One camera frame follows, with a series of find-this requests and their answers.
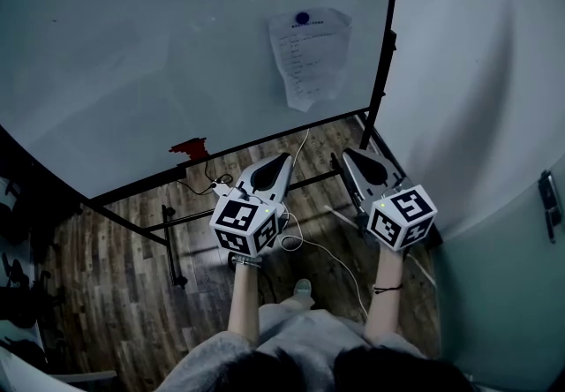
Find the bracelet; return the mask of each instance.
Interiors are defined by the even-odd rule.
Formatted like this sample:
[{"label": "bracelet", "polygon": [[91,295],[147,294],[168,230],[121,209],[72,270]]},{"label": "bracelet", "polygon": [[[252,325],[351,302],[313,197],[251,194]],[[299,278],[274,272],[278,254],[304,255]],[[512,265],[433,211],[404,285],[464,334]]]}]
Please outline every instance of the bracelet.
[{"label": "bracelet", "polygon": [[256,267],[261,268],[261,262],[263,259],[261,257],[247,257],[246,255],[234,255],[233,260],[234,263],[241,263],[242,265],[248,265],[249,267]]},{"label": "bracelet", "polygon": [[376,285],[373,286],[373,292],[375,295],[380,295],[381,293],[384,293],[385,291],[392,291],[392,290],[400,290],[403,287],[402,284],[400,284],[398,287],[391,287],[389,289],[382,289],[377,287]]}]

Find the paper sheet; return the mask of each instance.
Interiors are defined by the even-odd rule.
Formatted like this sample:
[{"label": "paper sheet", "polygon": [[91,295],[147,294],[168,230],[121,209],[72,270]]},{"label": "paper sheet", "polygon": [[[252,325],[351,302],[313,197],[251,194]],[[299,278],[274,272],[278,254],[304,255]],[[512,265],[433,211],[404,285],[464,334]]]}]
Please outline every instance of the paper sheet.
[{"label": "paper sheet", "polygon": [[330,8],[277,15],[269,21],[276,66],[287,103],[308,111],[318,101],[335,99],[345,82],[351,17]]}]

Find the white cube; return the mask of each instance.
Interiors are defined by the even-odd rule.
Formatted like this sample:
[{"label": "white cube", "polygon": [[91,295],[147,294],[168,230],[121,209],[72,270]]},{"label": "white cube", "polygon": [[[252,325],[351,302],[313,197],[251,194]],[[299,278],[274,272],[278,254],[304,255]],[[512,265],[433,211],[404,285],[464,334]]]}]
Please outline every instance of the white cube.
[{"label": "white cube", "polygon": [[427,235],[437,213],[424,188],[417,185],[375,201],[367,229],[393,251],[400,251]]},{"label": "white cube", "polygon": [[218,245],[234,253],[256,257],[278,233],[276,207],[221,196],[210,227]]}]

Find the person's arm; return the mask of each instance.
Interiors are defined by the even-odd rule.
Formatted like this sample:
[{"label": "person's arm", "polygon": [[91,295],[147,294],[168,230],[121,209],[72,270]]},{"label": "person's arm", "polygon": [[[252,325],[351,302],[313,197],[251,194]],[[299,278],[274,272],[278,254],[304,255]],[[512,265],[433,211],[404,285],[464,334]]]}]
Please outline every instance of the person's arm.
[{"label": "person's arm", "polygon": [[[398,287],[403,278],[403,256],[385,246],[380,248],[379,269],[375,287],[391,289]],[[398,306],[400,290],[387,290],[378,295],[373,294],[369,316],[365,324],[365,338],[370,342],[386,333],[396,332],[398,326]]]},{"label": "person's arm", "polygon": [[253,346],[259,342],[259,292],[256,267],[236,264],[228,331],[242,335]]}]

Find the black metal frame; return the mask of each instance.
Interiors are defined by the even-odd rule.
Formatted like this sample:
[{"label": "black metal frame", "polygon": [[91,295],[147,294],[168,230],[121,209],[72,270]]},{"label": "black metal frame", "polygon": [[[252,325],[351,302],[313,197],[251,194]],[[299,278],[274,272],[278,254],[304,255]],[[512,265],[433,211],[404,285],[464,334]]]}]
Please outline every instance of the black metal frame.
[{"label": "black metal frame", "polygon": [[[120,199],[124,199],[126,197],[129,197],[129,196],[132,196],[133,194],[137,194],[139,192],[143,192],[143,191],[149,190],[151,188],[155,188],[156,186],[159,186],[159,185],[165,185],[165,184],[167,184],[167,183],[169,183],[173,180],[186,177],[185,169],[189,166],[194,165],[194,164],[198,164],[200,162],[205,162],[205,161],[211,160],[211,159],[218,157],[218,156],[226,155],[228,153],[235,152],[235,151],[247,148],[247,147],[255,146],[257,144],[260,144],[261,142],[265,142],[265,141],[268,141],[268,140],[271,140],[271,139],[280,138],[282,136],[285,136],[287,134],[291,134],[293,132],[299,132],[299,131],[302,131],[306,128],[311,128],[311,127],[318,126],[318,125],[321,125],[321,124],[326,124],[328,122],[332,122],[332,121],[339,120],[339,119],[349,117],[349,116],[359,116],[359,117],[362,118],[362,120],[365,121],[365,128],[363,130],[363,136],[362,136],[361,143],[360,143],[359,147],[363,148],[363,149],[367,148],[370,138],[373,138],[375,143],[377,144],[377,147],[381,150],[381,152],[389,160],[391,160],[397,166],[397,168],[400,171],[402,171],[402,169],[398,165],[396,159],[394,159],[394,157],[390,153],[390,150],[388,149],[388,147],[386,146],[384,141],[382,141],[382,139],[380,138],[378,133],[374,130],[374,122],[376,120],[377,113],[379,112],[380,101],[381,101],[383,95],[385,95],[384,89],[385,89],[385,85],[386,85],[386,82],[387,82],[388,69],[390,68],[390,62],[392,60],[393,53],[396,50],[396,46],[395,46],[395,44],[396,44],[396,34],[391,30],[394,7],[395,7],[395,0],[388,0],[388,12],[387,12],[387,19],[386,19],[386,23],[385,23],[385,31],[384,31],[384,34],[383,34],[382,47],[381,47],[381,51],[380,51],[380,61],[379,61],[379,66],[378,66],[378,69],[377,69],[377,74],[376,74],[374,85],[373,85],[373,94],[372,94],[372,97],[371,97],[371,102],[370,102],[370,105],[369,105],[368,108],[359,109],[357,111],[352,111],[350,113],[342,114],[340,116],[331,117],[329,119],[325,119],[325,120],[321,120],[321,121],[314,122],[314,123],[311,123],[311,124],[299,126],[299,127],[294,128],[294,129],[288,130],[286,132],[280,132],[280,133],[274,134],[272,136],[268,136],[268,137],[263,138],[263,139],[257,139],[253,142],[249,142],[249,143],[243,144],[241,146],[233,147],[231,149],[224,150],[222,152],[210,155],[210,156],[203,158],[201,160],[183,162],[183,163],[178,164],[176,166],[176,168],[173,168],[172,170],[166,170],[166,171],[164,171],[160,174],[148,177],[148,178],[141,180],[139,182],[136,182],[134,184],[124,186],[124,187],[119,188],[119,189],[117,189],[113,192],[105,193],[105,194],[98,196],[94,199],[89,199],[86,196],[82,195],[80,192],[74,190],[69,185],[67,185],[65,182],[63,182],[63,180],[61,180],[60,178],[55,176],[53,173],[51,173],[49,170],[47,170],[44,166],[42,166],[40,163],[38,163],[2,127],[0,127],[0,134],[5,134],[6,139],[9,139],[11,142],[13,142],[15,147],[17,147],[18,149],[21,149],[22,154],[25,155],[29,159],[29,161],[35,167],[37,167],[39,169],[39,171],[42,174],[45,174],[45,177],[54,180],[55,183],[64,187],[65,189],[67,189],[74,197],[76,197],[76,199],[78,201],[80,201],[86,207],[91,208],[92,210],[99,213],[100,215],[107,217],[111,221],[120,224],[121,226],[125,227],[128,230],[131,230],[134,233],[137,233],[137,234],[139,234],[143,237],[149,238],[150,240],[155,241],[156,243],[165,246],[167,248],[167,257],[169,259],[169,269],[170,269],[171,281],[172,281],[173,285],[179,285],[181,287],[184,287],[187,280],[181,274],[177,273],[177,267],[175,265],[174,254],[173,254],[173,249],[172,249],[173,244],[170,242],[169,228],[173,227],[175,225],[178,225],[178,224],[182,224],[182,223],[186,223],[186,222],[190,222],[190,221],[195,221],[197,219],[200,219],[200,218],[203,218],[203,217],[206,217],[206,216],[210,216],[214,212],[214,210],[210,209],[210,210],[207,210],[207,211],[204,211],[204,212],[197,213],[195,215],[183,216],[181,218],[171,220],[170,217],[174,215],[174,210],[170,207],[167,208],[165,206],[162,206],[162,223],[156,224],[154,226],[146,227],[146,228],[141,228],[140,226],[124,219],[120,215],[116,215],[114,212],[108,210],[104,205],[107,205],[107,204],[109,204],[113,201],[116,201],[116,200],[120,200]],[[297,182],[297,183],[295,183],[295,184],[293,184],[289,187],[289,191],[296,190],[298,188],[302,188],[303,186],[308,186],[308,185],[320,182],[321,180],[325,180],[325,179],[330,178],[330,177],[335,177],[335,176],[338,176],[338,175],[341,176],[342,175],[341,169],[338,167],[337,161],[335,161],[335,156],[332,155],[332,158],[333,158],[333,161],[332,161],[333,169],[331,171],[326,172],[324,174],[320,174],[316,177],[307,178],[306,180],[302,180],[300,182]],[[154,231],[161,230],[161,229],[164,230],[164,238],[158,237],[157,235],[155,235],[153,233]]]}]

